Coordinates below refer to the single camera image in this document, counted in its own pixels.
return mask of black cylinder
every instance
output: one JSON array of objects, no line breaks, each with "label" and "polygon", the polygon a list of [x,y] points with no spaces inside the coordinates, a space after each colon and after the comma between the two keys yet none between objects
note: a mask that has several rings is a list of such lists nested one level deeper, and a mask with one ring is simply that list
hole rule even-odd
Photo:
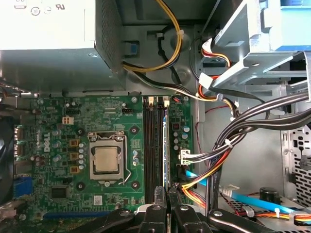
[{"label": "black cylinder", "polygon": [[270,187],[262,187],[259,190],[259,198],[260,200],[265,200],[271,203],[275,203],[280,205],[281,204],[281,197],[279,193]]}]

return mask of white wire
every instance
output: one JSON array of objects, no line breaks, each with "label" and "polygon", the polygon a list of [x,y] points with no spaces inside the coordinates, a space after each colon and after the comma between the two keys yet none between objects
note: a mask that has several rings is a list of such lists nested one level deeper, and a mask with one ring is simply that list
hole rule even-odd
[{"label": "white wire", "polygon": [[[235,140],[237,140],[238,137],[239,137],[239,136],[236,136],[235,138],[233,138],[233,139],[230,141],[230,143],[232,144],[232,142],[234,142]],[[223,146],[218,147],[216,150],[223,149],[223,148],[225,148],[225,147],[227,147],[227,146],[228,146],[227,144],[224,144]],[[184,157],[185,159],[186,159],[186,158],[196,158],[196,157],[199,157],[199,156],[204,156],[204,155],[206,155],[206,154],[208,154],[208,152],[201,153],[201,154],[187,154],[187,155],[185,155],[185,156],[183,156],[183,157]],[[204,161],[204,160],[207,160],[207,159],[210,159],[210,157],[204,158],[204,159],[202,159],[202,160],[200,160],[200,161]],[[199,162],[198,162],[198,161],[190,161],[190,163],[199,163]]]},{"label": "white wire", "polygon": [[152,86],[152,87],[156,87],[156,88],[160,88],[160,89],[164,89],[164,90],[173,90],[175,92],[179,92],[179,93],[182,93],[184,94],[185,96],[189,96],[195,100],[200,100],[200,101],[206,101],[206,102],[215,102],[217,101],[217,99],[215,100],[205,100],[205,99],[201,99],[199,97],[196,97],[194,95],[191,95],[191,94],[188,94],[187,92],[183,91],[183,90],[180,90],[178,88],[173,88],[173,87],[163,87],[163,86],[158,86],[158,85],[153,85],[153,84],[150,84],[149,82],[145,81],[144,79],[142,79],[140,76],[138,76],[137,74],[135,74],[134,72],[132,72],[131,70],[128,70],[126,68],[124,68],[126,71],[128,72],[131,72],[133,73],[134,75],[136,75],[136,77],[138,77],[141,81],[143,81],[145,84],[149,85],[149,86]]}]

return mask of cpu socket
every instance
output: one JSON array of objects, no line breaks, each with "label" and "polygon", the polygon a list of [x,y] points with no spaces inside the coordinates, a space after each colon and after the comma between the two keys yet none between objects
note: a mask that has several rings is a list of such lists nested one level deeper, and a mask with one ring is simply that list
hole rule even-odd
[{"label": "cpu socket", "polygon": [[127,137],[124,132],[92,132],[89,139],[90,178],[104,184],[124,183]]}]

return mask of white connector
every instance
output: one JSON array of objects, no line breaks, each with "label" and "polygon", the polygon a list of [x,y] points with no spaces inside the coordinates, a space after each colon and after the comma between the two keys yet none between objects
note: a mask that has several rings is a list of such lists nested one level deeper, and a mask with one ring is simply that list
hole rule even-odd
[{"label": "white connector", "polygon": [[190,161],[185,158],[185,156],[189,155],[190,150],[180,150],[180,155],[178,156],[181,165],[189,165]]},{"label": "white connector", "polygon": [[64,116],[63,125],[73,125],[74,117]]}]

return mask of motherboard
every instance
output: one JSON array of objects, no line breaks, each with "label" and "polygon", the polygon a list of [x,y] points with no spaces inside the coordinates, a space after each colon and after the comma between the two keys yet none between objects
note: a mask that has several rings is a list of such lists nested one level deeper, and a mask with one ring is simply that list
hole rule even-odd
[{"label": "motherboard", "polygon": [[178,96],[38,98],[31,109],[32,124],[15,126],[22,220],[134,211],[165,180],[178,185],[179,151],[193,147],[190,102]]}]

